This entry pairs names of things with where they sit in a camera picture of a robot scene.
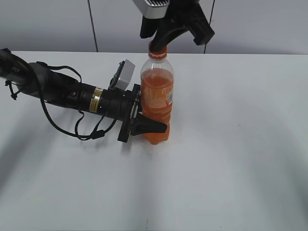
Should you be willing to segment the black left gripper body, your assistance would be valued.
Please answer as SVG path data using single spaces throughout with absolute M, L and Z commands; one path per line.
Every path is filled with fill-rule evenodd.
M 100 114 L 121 121 L 117 140 L 127 142 L 130 134 L 132 112 L 140 100 L 141 86 L 135 84 L 132 90 L 103 90 L 100 99 Z

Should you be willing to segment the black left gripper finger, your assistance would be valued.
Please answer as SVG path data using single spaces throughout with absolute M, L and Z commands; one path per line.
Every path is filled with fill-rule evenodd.
M 137 113 L 133 119 L 133 135 L 141 135 L 146 133 L 165 133 L 167 124 L 158 122 Z

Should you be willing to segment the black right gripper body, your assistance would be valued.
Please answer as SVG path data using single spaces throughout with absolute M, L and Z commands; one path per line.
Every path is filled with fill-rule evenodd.
M 182 22 L 193 35 L 196 45 L 206 45 L 214 36 L 198 0 L 170 0 L 166 19 L 175 19 Z M 160 19 L 147 19 L 142 16 L 140 38 L 155 37 Z

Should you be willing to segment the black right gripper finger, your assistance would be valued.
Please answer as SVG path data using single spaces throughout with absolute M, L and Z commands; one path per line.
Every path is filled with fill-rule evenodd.
M 188 28 L 175 19 L 160 19 L 156 35 L 151 42 L 150 51 L 161 51 L 170 42 L 186 33 Z

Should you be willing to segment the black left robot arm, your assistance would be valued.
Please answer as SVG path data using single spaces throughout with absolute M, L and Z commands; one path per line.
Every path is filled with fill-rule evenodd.
M 77 71 L 69 66 L 50 66 L 39 61 L 27 63 L 7 48 L 0 51 L 0 76 L 5 79 L 5 85 L 9 87 L 11 98 L 15 100 L 19 93 L 38 98 L 45 116 L 54 128 L 82 141 L 104 137 L 116 121 L 122 122 L 117 138 L 121 142 L 127 142 L 129 136 L 166 132 L 165 123 L 141 114 L 141 86 L 135 84 L 132 90 L 127 90 L 134 68 L 135 65 L 131 61 L 123 60 L 112 77 L 109 87 L 101 89 L 83 83 L 80 78 L 75 79 L 59 72 L 62 69 L 68 69 L 76 74 Z M 101 118 L 108 117 L 113 121 L 106 129 L 99 129 L 96 125 L 91 134 L 81 135 L 78 132 L 80 124 L 78 120 L 74 132 L 68 132 L 52 120 L 47 104 L 75 109 L 82 115 L 88 112 L 99 115 Z

